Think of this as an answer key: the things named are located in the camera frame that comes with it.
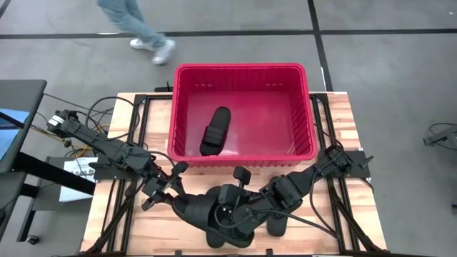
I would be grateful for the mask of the black slide sandal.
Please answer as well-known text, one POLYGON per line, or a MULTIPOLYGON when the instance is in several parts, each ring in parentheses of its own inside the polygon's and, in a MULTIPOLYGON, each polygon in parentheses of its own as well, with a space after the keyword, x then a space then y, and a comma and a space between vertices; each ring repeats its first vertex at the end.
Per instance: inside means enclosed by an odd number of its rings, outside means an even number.
POLYGON ((266 222, 268 234, 273 237, 282 237, 286 232, 287 222, 287 216, 270 216, 266 222))
POLYGON ((221 248, 225 244, 224 238, 218 236, 215 233, 207 233, 206 242, 211 248, 221 248))
POLYGON ((230 110, 224 106, 218 107, 204 131, 199 147, 202 156, 217 156, 222 152, 226 143, 230 122, 230 110))
MULTIPOLYGON (((174 213, 186 223, 207 233, 214 233, 214 204, 216 197, 210 195, 177 196, 173 202, 174 213)), ((246 248, 252 240, 225 240, 232 246, 246 248)))

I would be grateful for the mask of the dark grey desk top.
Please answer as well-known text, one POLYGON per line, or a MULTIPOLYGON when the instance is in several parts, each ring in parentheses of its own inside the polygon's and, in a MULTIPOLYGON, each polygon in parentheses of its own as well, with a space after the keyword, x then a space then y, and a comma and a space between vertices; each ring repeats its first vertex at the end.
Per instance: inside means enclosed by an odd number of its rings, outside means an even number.
POLYGON ((29 113, 23 121, 24 127, 19 129, 9 149, 0 159, 0 173, 10 172, 34 120, 46 85, 47 81, 43 79, 0 79, 0 109, 29 113))

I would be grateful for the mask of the white paper sheet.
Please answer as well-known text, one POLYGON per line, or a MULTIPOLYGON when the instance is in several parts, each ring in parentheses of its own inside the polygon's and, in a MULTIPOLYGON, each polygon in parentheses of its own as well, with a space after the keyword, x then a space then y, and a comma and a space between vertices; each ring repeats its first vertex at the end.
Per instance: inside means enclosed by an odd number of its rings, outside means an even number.
MULTIPOLYGON (((73 161, 64 162, 64 170, 68 171, 74 175, 85 178, 87 181, 96 183, 94 178, 95 169, 89 166, 90 163, 96 163, 98 161, 97 157, 80 157, 76 158, 73 161)), ((59 201, 62 203, 70 201, 78 201, 87 198, 91 198, 92 195, 76 191, 67 187, 61 187, 61 192, 59 196, 59 201)))

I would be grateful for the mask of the grey desk base plate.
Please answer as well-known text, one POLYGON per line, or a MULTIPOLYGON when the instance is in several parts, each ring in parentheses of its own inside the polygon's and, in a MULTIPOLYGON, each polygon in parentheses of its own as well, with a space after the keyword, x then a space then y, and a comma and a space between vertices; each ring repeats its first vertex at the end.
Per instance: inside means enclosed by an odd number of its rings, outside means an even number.
POLYGON ((40 187, 37 197, 34 199, 35 211, 71 211, 82 212, 91 205, 91 198, 78 201, 60 202, 61 186, 52 181, 39 178, 37 186, 40 187))

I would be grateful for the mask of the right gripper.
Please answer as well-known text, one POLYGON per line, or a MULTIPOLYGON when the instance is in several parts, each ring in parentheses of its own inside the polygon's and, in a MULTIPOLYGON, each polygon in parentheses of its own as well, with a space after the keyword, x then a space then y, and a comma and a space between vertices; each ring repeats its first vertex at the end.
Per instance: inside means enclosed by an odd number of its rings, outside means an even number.
MULTIPOLYGON (((238 181, 238 185, 235 186, 244 189, 244 186, 249 185, 251 172, 242 166, 237 166, 233 177, 238 181)), ((215 192, 214 233, 224 240, 252 240, 253 231, 257 227, 257 215, 252 204, 257 194, 244 189, 246 194, 239 197, 235 205, 220 204, 218 202, 220 189, 221 186, 215 192)))

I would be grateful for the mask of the black table clamp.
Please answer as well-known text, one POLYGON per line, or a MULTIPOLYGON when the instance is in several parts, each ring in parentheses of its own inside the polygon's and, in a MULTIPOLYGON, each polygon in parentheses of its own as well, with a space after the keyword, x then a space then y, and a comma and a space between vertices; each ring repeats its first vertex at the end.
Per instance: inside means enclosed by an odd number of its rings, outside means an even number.
POLYGON ((165 86, 162 86, 162 87, 156 87, 154 89, 155 92, 157 93, 172 93, 174 90, 174 88, 170 85, 170 83, 167 81, 166 82, 166 85, 165 86))

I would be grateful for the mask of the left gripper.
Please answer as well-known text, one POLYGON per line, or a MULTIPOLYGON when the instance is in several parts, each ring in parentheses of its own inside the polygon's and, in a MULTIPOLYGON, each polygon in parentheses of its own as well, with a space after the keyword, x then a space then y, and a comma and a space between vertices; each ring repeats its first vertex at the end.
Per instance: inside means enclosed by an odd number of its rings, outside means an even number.
POLYGON ((157 166, 156 173, 150 178, 163 179, 166 184, 164 185, 162 191, 158 191, 153 196, 146 199, 146 201, 141 205, 142 210, 147 211, 157 203, 172 205, 175 197, 170 193, 166 193, 168 188, 173 189, 179 196, 185 197, 186 192, 182 184, 180 174, 185 172, 188 167, 189 165, 185 161, 180 161, 171 169, 171 175, 167 175, 160 167, 157 166))

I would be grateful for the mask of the black desk frame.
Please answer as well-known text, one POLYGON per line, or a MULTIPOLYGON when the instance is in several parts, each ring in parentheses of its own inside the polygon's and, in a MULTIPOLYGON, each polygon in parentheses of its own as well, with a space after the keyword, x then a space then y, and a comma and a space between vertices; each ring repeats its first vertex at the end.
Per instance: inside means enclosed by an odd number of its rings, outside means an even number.
POLYGON ((26 241, 36 212, 33 209, 34 199, 40 187, 39 178, 52 181, 76 191, 94 194, 95 183, 64 170, 66 158, 50 158, 41 161, 25 153, 18 153, 10 172, 0 173, 0 241, 13 216, 18 198, 25 196, 31 201, 27 207, 24 220, 17 236, 18 242, 26 241))

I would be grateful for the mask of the red plastic bin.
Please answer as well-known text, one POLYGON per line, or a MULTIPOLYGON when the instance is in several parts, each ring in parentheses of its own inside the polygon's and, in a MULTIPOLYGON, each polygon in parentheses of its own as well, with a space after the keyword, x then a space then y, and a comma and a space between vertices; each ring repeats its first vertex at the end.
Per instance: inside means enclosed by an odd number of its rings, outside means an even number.
POLYGON ((318 152, 306 71, 297 63, 182 64, 174 74, 168 154, 192 166, 294 166, 318 152), (221 153, 200 145, 229 110, 221 153))

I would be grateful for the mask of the person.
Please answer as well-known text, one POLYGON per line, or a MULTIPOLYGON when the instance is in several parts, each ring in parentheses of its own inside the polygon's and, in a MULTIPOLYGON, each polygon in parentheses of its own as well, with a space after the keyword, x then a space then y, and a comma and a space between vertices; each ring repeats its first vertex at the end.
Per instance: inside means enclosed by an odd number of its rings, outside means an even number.
POLYGON ((163 46, 165 40, 170 39, 146 24, 137 0, 96 0, 96 2, 114 26, 133 34, 134 39, 141 39, 144 43, 152 45, 154 50, 163 46))

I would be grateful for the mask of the person's white shoe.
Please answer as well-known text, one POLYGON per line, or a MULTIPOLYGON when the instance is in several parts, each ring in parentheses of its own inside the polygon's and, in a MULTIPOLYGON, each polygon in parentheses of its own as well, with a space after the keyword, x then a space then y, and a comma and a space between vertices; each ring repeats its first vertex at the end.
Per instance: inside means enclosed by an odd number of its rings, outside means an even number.
POLYGON ((147 50, 147 51, 153 51, 154 48, 152 45, 148 43, 144 43, 141 39, 132 39, 129 42, 130 47, 133 49, 140 49, 140 50, 147 50))
POLYGON ((152 58, 152 62, 156 65, 164 65, 169 60, 176 43, 174 40, 167 39, 164 42, 163 46, 160 46, 154 50, 154 57, 152 58))

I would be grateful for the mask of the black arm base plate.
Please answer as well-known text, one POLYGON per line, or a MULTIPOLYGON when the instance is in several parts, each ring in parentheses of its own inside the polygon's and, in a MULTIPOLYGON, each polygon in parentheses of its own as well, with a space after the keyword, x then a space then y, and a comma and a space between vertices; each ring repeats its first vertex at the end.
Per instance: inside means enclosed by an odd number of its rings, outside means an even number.
POLYGON ((345 176, 349 178, 370 178, 371 173, 368 164, 373 156, 367 157, 364 151, 347 151, 346 153, 353 163, 345 176))
POLYGON ((110 163, 89 163, 95 170, 94 178, 98 180, 133 180, 138 179, 139 175, 130 170, 122 169, 110 163))

